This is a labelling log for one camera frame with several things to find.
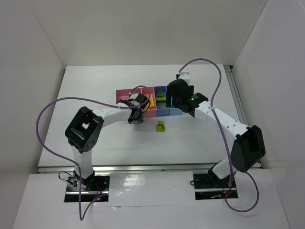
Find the yellow long lego plate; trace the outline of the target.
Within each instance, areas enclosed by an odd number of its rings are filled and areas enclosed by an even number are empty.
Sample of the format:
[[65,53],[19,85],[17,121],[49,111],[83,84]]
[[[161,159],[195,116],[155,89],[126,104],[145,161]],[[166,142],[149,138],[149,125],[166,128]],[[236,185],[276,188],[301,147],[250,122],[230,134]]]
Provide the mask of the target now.
[[150,100],[149,109],[155,108],[156,107],[156,102],[155,102],[154,94],[150,94],[149,100]]

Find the lime long lego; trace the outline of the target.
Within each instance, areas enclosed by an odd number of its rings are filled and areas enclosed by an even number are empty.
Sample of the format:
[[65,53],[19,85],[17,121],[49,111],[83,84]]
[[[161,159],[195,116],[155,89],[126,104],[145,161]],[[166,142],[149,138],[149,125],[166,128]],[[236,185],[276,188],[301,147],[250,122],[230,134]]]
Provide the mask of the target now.
[[166,103],[166,97],[156,97],[157,103]]

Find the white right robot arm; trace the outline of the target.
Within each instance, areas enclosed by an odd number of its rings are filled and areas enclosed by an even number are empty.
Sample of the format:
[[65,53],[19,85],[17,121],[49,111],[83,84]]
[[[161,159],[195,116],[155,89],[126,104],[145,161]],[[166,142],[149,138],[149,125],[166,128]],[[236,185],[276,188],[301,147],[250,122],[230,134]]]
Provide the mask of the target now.
[[215,164],[209,174],[214,179],[224,179],[236,172],[247,172],[265,156],[262,130],[249,127],[222,112],[201,93],[194,93],[189,81],[177,79],[167,86],[175,107],[194,118],[200,119],[222,135],[229,155]]

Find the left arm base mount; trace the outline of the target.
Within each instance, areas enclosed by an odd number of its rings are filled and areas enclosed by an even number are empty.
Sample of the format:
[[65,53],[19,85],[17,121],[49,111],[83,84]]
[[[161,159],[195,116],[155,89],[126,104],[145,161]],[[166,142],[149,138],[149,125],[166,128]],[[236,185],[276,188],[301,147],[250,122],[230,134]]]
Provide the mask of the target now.
[[66,183],[64,202],[79,202],[79,189],[81,190],[81,202],[91,202],[96,198],[96,202],[109,201],[110,175],[98,175],[87,186],[79,184],[73,174],[60,172],[58,178]]

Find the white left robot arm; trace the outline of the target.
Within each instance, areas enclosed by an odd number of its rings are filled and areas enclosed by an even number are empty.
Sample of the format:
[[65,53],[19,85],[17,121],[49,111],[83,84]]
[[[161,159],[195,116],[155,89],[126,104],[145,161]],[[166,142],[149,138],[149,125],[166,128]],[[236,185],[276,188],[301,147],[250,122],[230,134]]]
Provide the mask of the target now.
[[130,124],[143,122],[142,110],[149,103],[148,96],[135,93],[130,94],[127,100],[120,100],[114,107],[91,110],[84,106],[78,110],[65,136],[72,146],[73,158],[77,163],[73,174],[85,188],[89,188],[95,177],[92,149],[98,142],[101,130],[119,121],[128,121]]

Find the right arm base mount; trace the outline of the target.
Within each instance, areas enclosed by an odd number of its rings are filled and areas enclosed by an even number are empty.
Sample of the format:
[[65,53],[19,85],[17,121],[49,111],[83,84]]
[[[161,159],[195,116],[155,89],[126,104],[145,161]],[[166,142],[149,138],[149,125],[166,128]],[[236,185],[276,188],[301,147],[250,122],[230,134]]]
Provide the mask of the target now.
[[230,175],[218,179],[208,170],[195,170],[190,185],[194,187],[195,200],[225,199],[227,194],[227,198],[239,198],[235,180],[233,179],[231,186],[229,181]]

